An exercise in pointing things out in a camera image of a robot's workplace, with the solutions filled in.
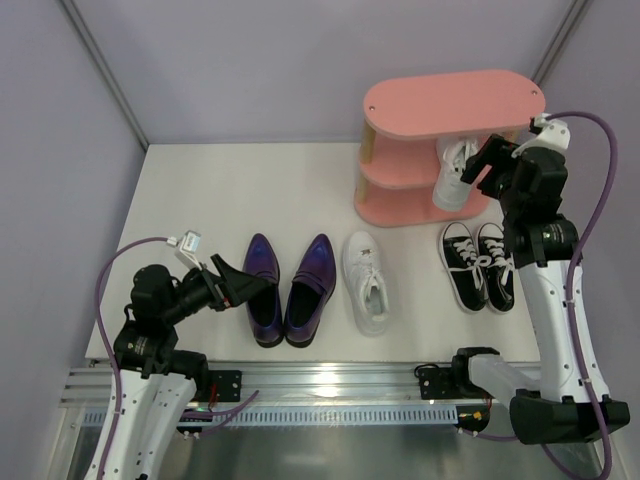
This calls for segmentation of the white sneaker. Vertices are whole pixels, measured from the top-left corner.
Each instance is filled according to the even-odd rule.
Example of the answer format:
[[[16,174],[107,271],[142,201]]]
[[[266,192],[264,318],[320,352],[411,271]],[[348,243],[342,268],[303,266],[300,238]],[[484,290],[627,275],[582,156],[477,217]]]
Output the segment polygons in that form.
[[[369,233],[358,231],[346,240],[342,269],[356,327],[366,336],[382,335],[390,305],[379,249]]]
[[[466,162],[479,151],[477,138],[445,137],[436,141],[440,171],[433,189],[436,207],[450,212],[461,210],[470,195],[471,185],[461,181]]]

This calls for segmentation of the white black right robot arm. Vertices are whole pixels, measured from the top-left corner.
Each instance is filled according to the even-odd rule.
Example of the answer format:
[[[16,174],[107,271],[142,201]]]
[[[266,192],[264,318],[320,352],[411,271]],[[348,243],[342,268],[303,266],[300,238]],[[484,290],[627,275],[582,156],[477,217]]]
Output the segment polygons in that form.
[[[500,203],[506,248],[540,354],[540,379],[489,347],[461,348],[452,365],[464,392],[484,391],[507,407],[525,445],[589,443],[630,422],[627,403],[611,398],[590,344],[579,236],[559,212],[567,177],[556,149],[518,146],[497,134],[468,160],[462,176]]]

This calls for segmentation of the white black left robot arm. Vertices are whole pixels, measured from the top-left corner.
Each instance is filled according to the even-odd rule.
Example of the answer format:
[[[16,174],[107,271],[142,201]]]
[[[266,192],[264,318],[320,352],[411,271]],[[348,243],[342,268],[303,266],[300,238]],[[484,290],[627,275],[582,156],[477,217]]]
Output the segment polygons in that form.
[[[209,385],[206,356],[177,349],[176,325],[204,308],[238,307],[270,285],[219,255],[211,259],[214,271],[193,268],[180,281],[159,264],[135,274],[112,347],[109,406],[87,478],[157,477],[188,403]]]

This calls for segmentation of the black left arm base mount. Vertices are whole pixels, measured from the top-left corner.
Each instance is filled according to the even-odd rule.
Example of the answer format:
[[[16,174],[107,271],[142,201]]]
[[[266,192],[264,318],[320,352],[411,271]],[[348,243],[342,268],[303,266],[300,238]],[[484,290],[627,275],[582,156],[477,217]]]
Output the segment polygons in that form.
[[[237,403],[242,388],[241,370],[209,370],[206,376],[196,382],[197,390],[193,398],[199,403]]]

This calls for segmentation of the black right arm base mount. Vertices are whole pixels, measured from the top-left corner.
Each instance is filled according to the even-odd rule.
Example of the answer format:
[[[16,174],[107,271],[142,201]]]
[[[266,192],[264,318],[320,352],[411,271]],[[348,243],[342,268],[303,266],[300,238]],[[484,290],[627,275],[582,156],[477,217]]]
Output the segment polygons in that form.
[[[473,387],[451,366],[434,363],[420,364],[414,368],[422,400],[483,399],[484,394]]]

